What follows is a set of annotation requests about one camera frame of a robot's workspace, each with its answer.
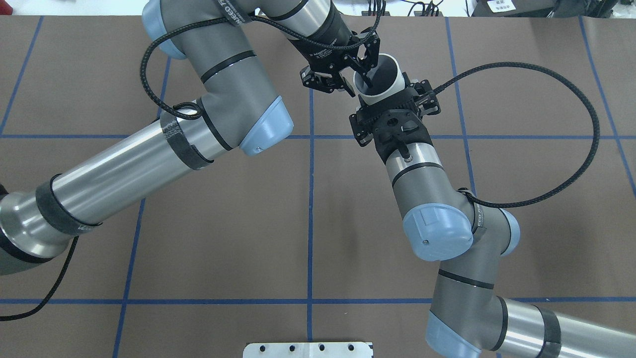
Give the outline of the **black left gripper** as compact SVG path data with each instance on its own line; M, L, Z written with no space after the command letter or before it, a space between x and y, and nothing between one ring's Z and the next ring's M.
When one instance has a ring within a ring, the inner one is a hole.
M377 67L380 52L380 39L375 30L357 34L347 25L324 25L305 39L289 36L289 41L308 63L300 70L306 88L324 93L345 91L355 97L353 86L340 74L346 68L352 68L361 75L364 84L372 88L369 74ZM343 50L352 45L354 48Z

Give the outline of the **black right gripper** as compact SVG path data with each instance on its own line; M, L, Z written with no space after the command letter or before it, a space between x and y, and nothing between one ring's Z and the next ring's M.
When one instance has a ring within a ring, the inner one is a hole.
M412 82L405 86L407 101L405 111L379 116L368 116L361 112L349 116L354 139L360 147L373 140L375 149L386 164L393 152L402 158L411 156L407 146L413 143L432 145L431 136L422 122L422 117L439 115L441 106L429 80Z

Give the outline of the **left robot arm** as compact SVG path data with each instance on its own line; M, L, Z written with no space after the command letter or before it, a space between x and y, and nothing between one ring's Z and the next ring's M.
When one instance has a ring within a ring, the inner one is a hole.
M32 192L1 193L2 275L56 258L72 238L232 149L255 156L291 134L289 112L243 25L262 22L284 32L308 62L300 72L304 86L325 93L354 96L341 71L350 68L368 82L379 60L379 19L353 32L331 0L151 0L142 21L152 43L140 78L160 115ZM153 93L146 66L157 48L190 62L202 97L170 106Z

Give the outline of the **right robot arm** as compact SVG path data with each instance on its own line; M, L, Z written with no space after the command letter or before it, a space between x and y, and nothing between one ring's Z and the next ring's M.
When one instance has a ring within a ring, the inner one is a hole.
M520 239L511 213L471 202L456 191L438 157L415 96L426 81L402 77L369 88L354 81L361 106L354 135L376 149L388 170L403 229L418 258L438 261L427 322L428 345L446 358L477 358L483 351L516 358L633 358L634 334L496 295L502 256Z

